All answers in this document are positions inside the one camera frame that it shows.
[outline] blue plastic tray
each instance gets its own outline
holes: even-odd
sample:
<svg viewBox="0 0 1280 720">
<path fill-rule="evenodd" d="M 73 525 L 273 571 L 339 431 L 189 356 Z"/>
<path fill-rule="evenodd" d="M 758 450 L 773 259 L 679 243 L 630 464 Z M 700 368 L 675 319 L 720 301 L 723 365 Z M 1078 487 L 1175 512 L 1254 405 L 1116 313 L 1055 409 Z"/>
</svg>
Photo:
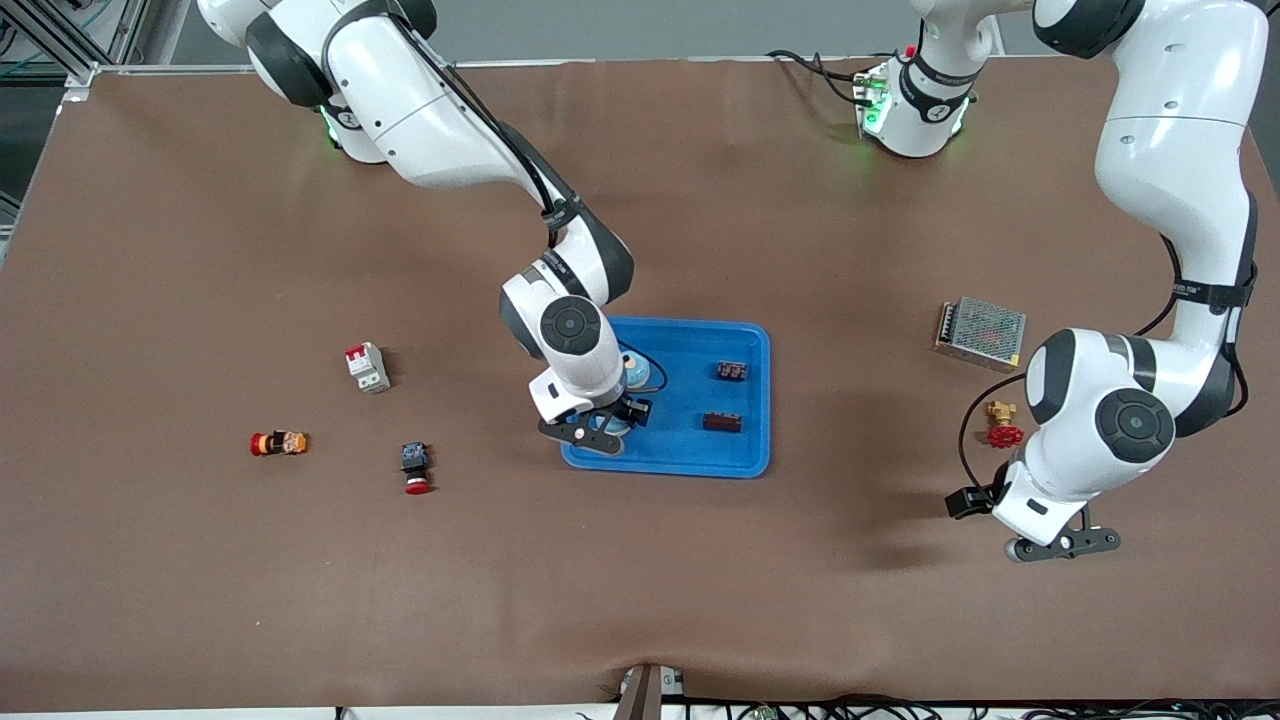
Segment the blue plastic tray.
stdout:
<svg viewBox="0 0 1280 720">
<path fill-rule="evenodd" d="M 561 446 L 584 470 L 756 478 L 769 466 L 769 336 L 751 323 L 609 318 L 618 340 L 671 373 L 650 395 L 649 424 L 622 436 L 618 455 Z M 746 380 L 716 377 L 721 360 L 746 363 Z M 650 384 L 660 382 L 654 369 Z M 737 413 L 742 432 L 703 429 L 703 413 Z"/>
</svg>

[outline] brown table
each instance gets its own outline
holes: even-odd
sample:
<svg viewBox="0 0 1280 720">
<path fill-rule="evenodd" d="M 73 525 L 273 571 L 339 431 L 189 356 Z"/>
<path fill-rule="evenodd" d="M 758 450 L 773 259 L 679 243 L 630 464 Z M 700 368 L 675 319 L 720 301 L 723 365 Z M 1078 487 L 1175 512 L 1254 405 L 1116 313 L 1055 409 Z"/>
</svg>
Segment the brown table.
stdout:
<svg viewBox="0 0 1280 720">
<path fill-rule="evenodd" d="M 1119 552 L 1020 566 L 943 514 L 998 375 L 929 336 L 965 293 L 1027 311 L 1028 351 L 1164 304 L 1158 238 L 1093 182 L 1110 67 L 993 61 L 923 161 L 794 67 L 467 74 L 631 243 L 612 313 L 769 331 L 772 468 L 562 462 L 497 314 L 544 237 L 517 188 L 356 165 L 252 76 L 104 76 L 0 274 L 0 710 L 571 702 L 643 661 L 760 700 L 1280 694 L 1280 208 L 1252 143 L 1253 402 L 1097 501 Z M 385 395 L 346 374 L 365 340 Z M 273 428 L 311 451 L 251 457 Z"/>
</svg>

